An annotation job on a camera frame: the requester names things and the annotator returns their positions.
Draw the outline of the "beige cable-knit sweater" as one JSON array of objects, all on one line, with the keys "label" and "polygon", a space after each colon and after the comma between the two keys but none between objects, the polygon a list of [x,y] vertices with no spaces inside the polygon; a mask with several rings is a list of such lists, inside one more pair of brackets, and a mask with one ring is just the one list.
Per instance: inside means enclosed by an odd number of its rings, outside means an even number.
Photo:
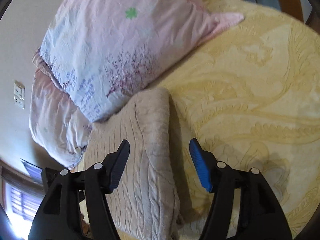
[{"label": "beige cable-knit sweater", "polygon": [[116,228],[125,238],[178,239],[182,224],[169,153],[169,94],[142,91],[108,121],[94,123],[84,168],[103,161],[122,140],[130,143],[119,186],[106,197]]}]

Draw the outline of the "window with blinds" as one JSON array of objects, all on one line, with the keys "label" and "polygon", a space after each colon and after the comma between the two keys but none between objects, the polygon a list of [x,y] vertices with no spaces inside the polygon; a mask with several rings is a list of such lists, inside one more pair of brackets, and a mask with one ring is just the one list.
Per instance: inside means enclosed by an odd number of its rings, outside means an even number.
[{"label": "window with blinds", "polygon": [[1,209],[13,235],[28,239],[31,225],[44,197],[42,168],[21,160],[27,174],[1,161]]}]

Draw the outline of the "pink floral pillow left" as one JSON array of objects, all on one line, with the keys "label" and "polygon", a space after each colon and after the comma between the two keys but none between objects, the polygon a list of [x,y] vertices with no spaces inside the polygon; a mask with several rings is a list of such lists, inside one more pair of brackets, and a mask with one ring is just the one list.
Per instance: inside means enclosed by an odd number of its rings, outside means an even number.
[{"label": "pink floral pillow left", "polygon": [[33,64],[37,70],[31,89],[31,136],[58,163],[73,168],[86,150],[92,125],[69,95],[57,88],[39,49]]}]

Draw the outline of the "yellow patterned bed sheet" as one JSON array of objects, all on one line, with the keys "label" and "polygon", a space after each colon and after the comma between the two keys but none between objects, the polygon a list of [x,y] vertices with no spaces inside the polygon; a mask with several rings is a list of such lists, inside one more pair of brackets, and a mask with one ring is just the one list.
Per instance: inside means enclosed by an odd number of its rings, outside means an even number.
[{"label": "yellow patterned bed sheet", "polygon": [[169,94],[169,153],[180,200],[178,239],[198,239],[212,202],[189,154],[196,138],[230,167],[259,169],[294,239],[312,239],[319,206],[319,35],[275,9],[203,0],[245,20],[193,51],[150,89]]}]

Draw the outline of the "pink tree-print pillow right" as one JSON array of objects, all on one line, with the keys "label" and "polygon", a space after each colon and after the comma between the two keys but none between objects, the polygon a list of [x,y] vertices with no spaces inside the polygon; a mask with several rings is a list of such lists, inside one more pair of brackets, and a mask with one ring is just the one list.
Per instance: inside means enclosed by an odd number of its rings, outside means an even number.
[{"label": "pink tree-print pillow right", "polygon": [[63,0],[33,63],[90,122],[101,121],[243,20],[202,0]]}]

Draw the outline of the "white wall socket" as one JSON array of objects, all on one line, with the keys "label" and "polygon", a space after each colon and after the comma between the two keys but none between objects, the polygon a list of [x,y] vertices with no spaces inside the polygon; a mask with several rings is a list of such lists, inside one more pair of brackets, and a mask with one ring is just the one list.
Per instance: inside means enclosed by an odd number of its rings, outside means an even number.
[{"label": "white wall socket", "polygon": [[25,87],[22,83],[14,81],[14,104],[20,109],[24,109]]}]

